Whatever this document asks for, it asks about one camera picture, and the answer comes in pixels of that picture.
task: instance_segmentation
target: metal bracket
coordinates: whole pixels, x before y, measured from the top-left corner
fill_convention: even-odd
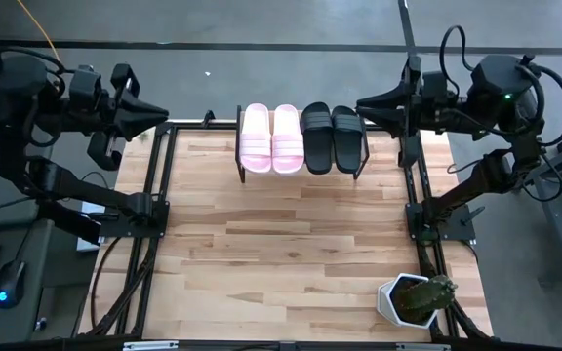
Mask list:
[[[439,237],[441,240],[476,240],[476,232],[474,232],[474,224],[472,219],[475,217],[474,212],[469,211],[468,205],[463,205],[455,209],[448,221],[437,226]]]
[[[423,343],[398,343],[397,351],[450,351],[450,345],[423,344]]]
[[[155,225],[135,225],[122,215],[115,221],[104,221],[101,223],[100,235],[106,238],[161,238],[166,233],[168,224],[168,214],[171,206],[168,201],[153,202],[153,220]],[[107,210],[108,214],[115,213],[115,210]]]
[[[407,215],[407,228],[411,240],[419,242],[437,240],[437,231],[423,222],[422,204],[405,205],[405,215]]]
[[[203,117],[203,122],[201,122],[201,128],[208,129],[210,126],[210,121],[214,119],[216,119],[216,116],[214,115],[214,111],[208,110],[207,113],[205,114],[205,117]]]
[[[470,213],[468,205],[454,210],[448,221],[439,224],[437,228],[424,224],[422,204],[407,204],[405,215],[407,216],[409,236],[412,240],[424,242],[437,240],[437,238],[444,241],[472,241],[476,239],[474,225],[471,222],[473,214]]]
[[[161,125],[155,127],[155,136],[160,137],[163,136],[168,130],[173,127],[173,123],[171,122],[164,122]]]
[[[180,342],[174,341],[141,341],[141,342],[125,342],[123,351],[163,351],[177,350]]]

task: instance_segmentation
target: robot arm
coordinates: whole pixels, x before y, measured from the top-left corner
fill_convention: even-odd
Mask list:
[[[2,58],[5,52],[23,55]],[[57,70],[49,69],[44,60]],[[72,74],[69,97],[62,97],[61,75]],[[49,76],[57,80],[52,82]],[[117,64],[110,79],[115,94],[101,87],[100,75],[90,66],[66,70],[54,58],[26,49],[0,48],[0,176],[23,194],[35,199],[39,213],[56,226],[79,236],[89,228],[98,234],[89,219],[66,209],[56,201],[74,198],[117,210],[130,222],[152,224],[157,219],[151,194],[124,194],[79,180],[71,171],[42,157],[27,156],[28,145],[47,147],[61,133],[80,132],[91,136],[88,155],[103,169],[114,171],[122,155],[112,150],[117,138],[131,141],[143,131],[163,123],[168,111],[138,100],[140,84],[131,67]],[[35,127],[51,136],[45,142],[33,136]],[[70,221],[77,221],[77,229]]]
[[[420,58],[411,56],[394,90],[357,101],[359,116],[403,139],[400,167],[418,160],[419,130],[468,134],[473,140],[495,134],[510,143],[509,149],[495,150],[479,160],[469,179],[440,197],[425,199],[424,224],[447,220],[453,210],[482,194],[521,186],[526,174],[541,163],[544,95],[539,78],[548,70],[532,64],[532,59],[483,58],[471,72],[473,84],[467,98],[461,98],[448,90],[446,73],[421,75]],[[515,161],[512,169],[504,158],[508,153]]]

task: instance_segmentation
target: wooden table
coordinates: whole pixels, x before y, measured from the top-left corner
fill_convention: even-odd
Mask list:
[[[446,136],[422,139],[438,195],[457,184],[446,173],[450,146]],[[151,144],[149,137],[127,145],[118,190],[142,191]],[[322,176],[306,168],[292,176],[247,174],[241,184],[235,132],[180,132],[144,338],[430,340],[427,331],[394,327],[375,308],[378,286],[419,267],[403,213],[398,140],[375,132],[369,144],[371,158],[357,181],[334,166]],[[101,272],[99,318],[123,288],[131,245],[122,240]],[[458,242],[443,247],[459,302],[491,333],[474,256]],[[89,311],[86,303],[80,332],[90,328]]]

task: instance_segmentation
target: white plant pot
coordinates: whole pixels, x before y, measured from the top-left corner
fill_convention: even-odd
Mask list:
[[[393,292],[394,287],[396,286],[396,284],[398,284],[398,281],[401,278],[411,278],[417,281],[428,280],[428,278],[423,276],[400,273],[395,280],[389,283],[385,283],[379,287],[379,292],[377,293],[377,311],[379,311],[379,313],[381,313],[386,319],[388,319],[389,322],[393,323],[398,327],[428,329],[430,324],[437,316],[437,310],[433,311],[433,314],[430,315],[430,318],[426,319],[426,322],[421,325],[404,322],[400,319],[400,317],[398,317],[398,313],[396,313],[396,309],[394,308],[394,304],[391,300],[391,292]]]

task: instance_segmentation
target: pink slipper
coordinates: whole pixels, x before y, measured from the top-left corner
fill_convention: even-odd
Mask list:
[[[268,109],[261,103],[252,103],[244,112],[240,134],[240,163],[253,173],[267,173],[272,167],[270,153]]]
[[[301,122],[297,110],[289,104],[274,111],[272,168],[280,175],[298,172],[304,162]]]

